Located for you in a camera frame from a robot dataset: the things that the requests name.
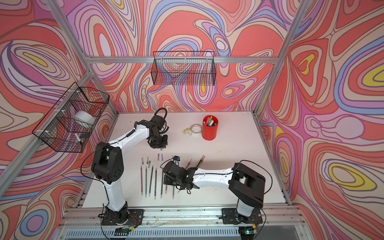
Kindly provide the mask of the dark capped pencil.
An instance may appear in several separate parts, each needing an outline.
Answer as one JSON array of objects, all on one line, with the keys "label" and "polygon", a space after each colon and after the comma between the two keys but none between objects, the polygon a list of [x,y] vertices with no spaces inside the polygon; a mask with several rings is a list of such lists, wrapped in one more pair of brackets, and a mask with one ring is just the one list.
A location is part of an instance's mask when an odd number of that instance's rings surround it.
[{"label": "dark capped pencil", "polygon": [[164,174],[163,172],[161,172],[161,192],[160,192],[161,199],[163,198],[163,186],[164,186],[163,182],[164,182]]}]

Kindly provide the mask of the green pencil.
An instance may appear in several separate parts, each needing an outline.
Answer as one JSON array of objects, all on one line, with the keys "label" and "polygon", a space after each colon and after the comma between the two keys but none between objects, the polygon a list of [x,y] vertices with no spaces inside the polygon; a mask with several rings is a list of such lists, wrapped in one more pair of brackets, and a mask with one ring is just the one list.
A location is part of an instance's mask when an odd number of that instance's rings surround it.
[{"label": "green pencil", "polygon": [[145,198],[148,197],[148,167],[145,168]]}]

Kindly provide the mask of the dark blue pencil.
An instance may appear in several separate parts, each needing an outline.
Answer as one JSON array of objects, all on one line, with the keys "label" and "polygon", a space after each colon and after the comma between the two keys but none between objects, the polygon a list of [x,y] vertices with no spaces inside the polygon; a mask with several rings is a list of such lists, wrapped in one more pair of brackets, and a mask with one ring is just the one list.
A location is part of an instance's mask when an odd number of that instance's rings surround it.
[{"label": "dark blue pencil", "polygon": [[153,172],[154,172],[154,167],[152,166],[152,168],[151,168],[151,174],[150,174],[150,183],[149,183],[148,197],[151,197],[152,181],[153,181]]}]

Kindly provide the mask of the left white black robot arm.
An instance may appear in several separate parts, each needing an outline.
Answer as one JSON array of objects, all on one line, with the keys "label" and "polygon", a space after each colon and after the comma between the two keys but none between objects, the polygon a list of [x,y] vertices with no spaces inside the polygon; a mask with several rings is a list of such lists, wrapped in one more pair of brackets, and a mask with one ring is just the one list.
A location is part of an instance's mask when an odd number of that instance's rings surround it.
[{"label": "left white black robot arm", "polygon": [[97,181],[103,184],[108,203],[101,214],[102,224],[125,225],[132,219],[136,226],[140,220],[130,214],[128,203],[124,198],[121,176],[124,173],[123,154],[138,143],[146,140],[153,149],[164,149],[168,144],[166,117],[168,111],[160,108],[151,120],[135,122],[134,128],[119,138],[109,142],[100,142],[94,151],[91,171]]}]

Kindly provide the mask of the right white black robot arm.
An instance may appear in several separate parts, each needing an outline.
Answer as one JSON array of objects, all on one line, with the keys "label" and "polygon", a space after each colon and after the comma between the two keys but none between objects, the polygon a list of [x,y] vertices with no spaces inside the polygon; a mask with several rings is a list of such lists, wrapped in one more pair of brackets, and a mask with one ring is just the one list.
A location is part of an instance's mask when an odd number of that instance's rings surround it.
[{"label": "right white black robot arm", "polygon": [[164,167],[161,166],[164,185],[174,186],[188,194],[192,189],[228,189],[238,201],[236,208],[222,209],[220,218],[225,225],[258,225],[262,222],[260,211],[264,206],[264,196],[272,188],[266,190],[266,178],[244,164],[251,161],[241,160],[232,168],[224,170],[204,170],[197,167],[185,169],[179,166],[178,161],[179,157],[175,157],[168,160]]}]

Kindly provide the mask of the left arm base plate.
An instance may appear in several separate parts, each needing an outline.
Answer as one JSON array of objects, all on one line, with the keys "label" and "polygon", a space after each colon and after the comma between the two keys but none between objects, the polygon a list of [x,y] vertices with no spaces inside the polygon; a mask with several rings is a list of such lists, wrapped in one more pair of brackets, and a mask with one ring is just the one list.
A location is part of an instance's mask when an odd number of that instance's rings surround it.
[{"label": "left arm base plate", "polygon": [[137,227],[142,224],[143,216],[144,209],[127,209],[120,212],[106,209],[101,225]]}]

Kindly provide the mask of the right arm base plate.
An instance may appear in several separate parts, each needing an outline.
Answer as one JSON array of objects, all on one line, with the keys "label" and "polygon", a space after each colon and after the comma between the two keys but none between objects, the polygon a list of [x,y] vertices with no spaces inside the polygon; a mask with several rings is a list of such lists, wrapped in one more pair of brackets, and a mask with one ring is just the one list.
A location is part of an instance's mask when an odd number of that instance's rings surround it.
[{"label": "right arm base plate", "polygon": [[222,208],[222,215],[219,219],[223,220],[225,225],[254,224],[258,226],[263,223],[261,209],[253,209],[249,217],[239,214],[236,208]]}]

